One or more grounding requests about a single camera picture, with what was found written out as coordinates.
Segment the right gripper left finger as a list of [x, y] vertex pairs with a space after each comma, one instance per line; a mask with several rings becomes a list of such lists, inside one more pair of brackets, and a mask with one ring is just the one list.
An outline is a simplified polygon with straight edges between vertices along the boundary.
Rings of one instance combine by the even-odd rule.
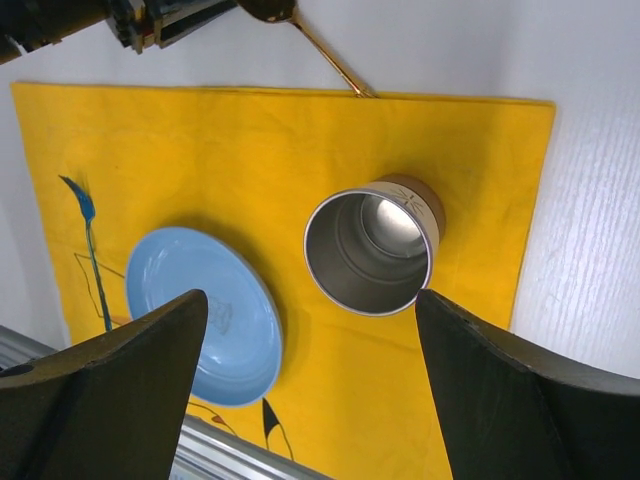
[[166, 479], [207, 324], [190, 290], [1, 373], [4, 479]]

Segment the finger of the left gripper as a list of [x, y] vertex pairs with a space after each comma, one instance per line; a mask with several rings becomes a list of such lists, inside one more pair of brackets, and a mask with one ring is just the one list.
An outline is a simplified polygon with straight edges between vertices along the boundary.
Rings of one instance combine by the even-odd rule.
[[223, 0], [108, 1], [107, 23], [123, 47], [166, 48], [235, 8]]

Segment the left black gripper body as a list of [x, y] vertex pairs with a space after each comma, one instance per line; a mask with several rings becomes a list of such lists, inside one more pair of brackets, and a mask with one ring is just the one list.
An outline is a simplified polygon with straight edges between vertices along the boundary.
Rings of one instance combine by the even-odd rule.
[[115, 24], [116, 35], [140, 21], [144, 1], [4, 0], [1, 2], [1, 64], [101, 21]]

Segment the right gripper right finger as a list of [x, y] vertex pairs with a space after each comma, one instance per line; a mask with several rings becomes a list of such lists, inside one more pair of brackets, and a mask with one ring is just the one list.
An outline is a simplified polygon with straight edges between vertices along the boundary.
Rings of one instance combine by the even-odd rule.
[[433, 290], [415, 302], [456, 479], [636, 479], [639, 382], [554, 353]]

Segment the gold spoon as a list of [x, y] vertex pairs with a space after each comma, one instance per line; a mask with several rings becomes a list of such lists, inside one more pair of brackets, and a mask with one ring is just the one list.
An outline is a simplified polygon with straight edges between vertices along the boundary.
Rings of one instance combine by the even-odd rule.
[[238, 0], [237, 4], [266, 24], [287, 23], [295, 27], [334, 68], [359, 98], [377, 98], [375, 91], [356, 74], [340, 55], [317, 34], [299, 11], [295, 0]]

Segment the blue plastic plate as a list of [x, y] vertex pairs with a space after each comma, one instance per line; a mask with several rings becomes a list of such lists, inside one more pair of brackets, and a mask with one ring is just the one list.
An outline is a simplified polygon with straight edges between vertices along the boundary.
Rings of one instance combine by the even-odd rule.
[[279, 313], [259, 275], [221, 240], [186, 227], [157, 229], [133, 248], [125, 273], [133, 319], [192, 289], [208, 302], [193, 395], [225, 407], [255, 403], [276, 383], [283, 358]]

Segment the yellow Pikachu placemat cloth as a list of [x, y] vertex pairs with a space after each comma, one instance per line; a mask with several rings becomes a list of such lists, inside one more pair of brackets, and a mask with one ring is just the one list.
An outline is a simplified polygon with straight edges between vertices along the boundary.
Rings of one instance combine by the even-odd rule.
[[390, 173], [441, 199], [432, 287], [510, 323], [555, 117], [546, 101], [273, 89], [16, 83], [26, 161], [73, 342], [100, 334], [79, 204], [91, 196], [96, 259], [114, 321], [148, 232], [186, 226], [235, 249], [273, 295], [284, 331], [265, 402], [189, 413], [336, 479], [451, 475], [414, 313], [367, 318], [316, 287], [303, 232], [329, 195]]

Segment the blue metal fork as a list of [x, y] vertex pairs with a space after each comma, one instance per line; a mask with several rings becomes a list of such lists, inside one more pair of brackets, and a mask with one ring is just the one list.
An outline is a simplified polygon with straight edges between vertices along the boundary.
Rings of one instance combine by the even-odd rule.
[[87, 248], [89, 253], [89, 259], [92, 265], [96, 287], [98, 290], [105, 330], [109, 332], [113, 329], [113, 324], [112, 324], [112, 319], [111, 319], [111, 315], [110, 315], [107, 300], [106, 300], [105, 291], [103, 288], [103, 283], [102, 283], [102, 279], [99, 271], [98, 262], [96, 259], [96, 251], [94, 247], [94, 241], [93, 241], [92, 230], [91, 230], [92, 221], [94, 220], [96, 215], [95, 205], [93, 203], [91, 196], [88, 194], [88, 192], [85, 189], [83, 189], [78, 183], [76, 183], [74, 180], [72, 180], [68, 176], [59, 175], [59, 178], [73, 192], [79, 204], [81, 215], [84, 219], [85, 238], [86, 238], [86, 243], [87, 243]]

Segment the metal cup with paper sleeve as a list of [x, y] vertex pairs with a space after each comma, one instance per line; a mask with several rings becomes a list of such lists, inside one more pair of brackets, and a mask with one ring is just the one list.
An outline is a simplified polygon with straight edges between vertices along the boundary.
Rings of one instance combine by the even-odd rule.
[[444, 206], [430, 186], [388, 174], [316, 207], [304, 231], [304, 259], [319, 290], [341, 308], [390, 316], [430, 283], [445, 230]]

